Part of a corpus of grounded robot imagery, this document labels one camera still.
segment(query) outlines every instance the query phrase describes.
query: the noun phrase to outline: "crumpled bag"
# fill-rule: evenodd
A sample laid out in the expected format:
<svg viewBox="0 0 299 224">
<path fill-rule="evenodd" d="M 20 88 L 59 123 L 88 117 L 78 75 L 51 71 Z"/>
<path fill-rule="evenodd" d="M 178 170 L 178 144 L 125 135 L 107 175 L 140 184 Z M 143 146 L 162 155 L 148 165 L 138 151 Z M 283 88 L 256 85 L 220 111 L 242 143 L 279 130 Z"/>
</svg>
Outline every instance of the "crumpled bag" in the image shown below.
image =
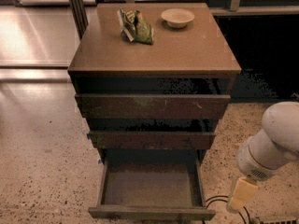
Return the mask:
<svg viewBox="0 0 299 224">
<path fill-rule="evenodd" d="M 118 10 L 118 17 L 122 37 L 131 42 L 153 44 L 153 28 L 139 10 L 125 12 L 120 8 Z"/>
</svg>

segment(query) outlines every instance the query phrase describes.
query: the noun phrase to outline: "bottom drawer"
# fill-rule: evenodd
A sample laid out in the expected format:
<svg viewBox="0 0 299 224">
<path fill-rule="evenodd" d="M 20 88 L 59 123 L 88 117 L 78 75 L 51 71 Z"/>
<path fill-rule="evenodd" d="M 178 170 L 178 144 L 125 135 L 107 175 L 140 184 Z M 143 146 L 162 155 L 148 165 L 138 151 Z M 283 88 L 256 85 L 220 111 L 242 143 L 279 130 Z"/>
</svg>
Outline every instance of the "bottom drawer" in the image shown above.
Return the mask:
<svg viewBox="0 0 299 224">
<path fill-rule="evenodd" d="M 108 149 L 94 218 L 210 220 L 196 150 Z"/>
</svg>

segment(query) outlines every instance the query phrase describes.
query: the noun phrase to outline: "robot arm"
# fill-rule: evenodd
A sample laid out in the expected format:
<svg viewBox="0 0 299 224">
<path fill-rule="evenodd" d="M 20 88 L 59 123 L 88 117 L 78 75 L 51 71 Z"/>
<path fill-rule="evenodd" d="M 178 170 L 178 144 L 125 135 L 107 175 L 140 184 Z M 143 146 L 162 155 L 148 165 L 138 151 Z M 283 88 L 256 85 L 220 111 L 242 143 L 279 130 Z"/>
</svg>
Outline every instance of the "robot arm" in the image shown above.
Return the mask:
<svg viewBox="0 0 299 224">
<path fill-rule="evenodd" d="M 263 128 L 248 138 L 237 152 L 237 167 L 245 176 L 233 186 L 227 210 L 238 212 L 280 167 L 299 160 L 299 103 L 280 102 L 265 110 Z"/>
</svg>

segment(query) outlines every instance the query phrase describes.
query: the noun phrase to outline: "white bowl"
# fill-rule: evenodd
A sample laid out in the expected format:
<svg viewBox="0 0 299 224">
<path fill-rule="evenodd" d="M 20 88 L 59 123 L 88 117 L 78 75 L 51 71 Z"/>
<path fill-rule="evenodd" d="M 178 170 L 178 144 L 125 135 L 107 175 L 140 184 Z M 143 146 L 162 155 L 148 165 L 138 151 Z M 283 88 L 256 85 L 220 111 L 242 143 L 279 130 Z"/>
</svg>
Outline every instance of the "white bowl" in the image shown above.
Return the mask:
<svg viewBox="0 0 299 224">
<path fill-rule="evenodd" d="M 161 17 L 172 28 L 183 28 L 194 19 L 194 14 L 187 9 L 172 8 L 165 10 Z"/>
</svg>

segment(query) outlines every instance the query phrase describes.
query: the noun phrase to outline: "speckled floor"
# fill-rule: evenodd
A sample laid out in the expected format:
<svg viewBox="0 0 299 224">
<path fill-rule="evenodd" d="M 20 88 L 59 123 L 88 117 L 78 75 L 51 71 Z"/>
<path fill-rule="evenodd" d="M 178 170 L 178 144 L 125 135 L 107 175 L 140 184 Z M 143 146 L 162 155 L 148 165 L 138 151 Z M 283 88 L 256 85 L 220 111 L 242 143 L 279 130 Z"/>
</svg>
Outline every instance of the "speckled floor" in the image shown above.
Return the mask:
<svg viewBox="0 0 299 224">
<path fill-rule="evenodd" d="M 0 80 L 0 223 L 133 223 L 96 220 L 87 211 L 95 206 L 103 165 L 88 126 L 78 111 L 74 89 L 65 70 L 44 71 L 51 80 Z M 42 77 L 36 71 L 33 77 Z M 261 117 L 271 103 L 231 103 L 206 154 L 203 182 L 206 199 L 228 195 L 237 145 L 261 129 Z M 247 208 L 255 216 L 299 216 L 299 162 L 259 183 Z M 211 224 L 242 223 L 225 203 L 209 206 L 217 215 Z"/>
</svg>

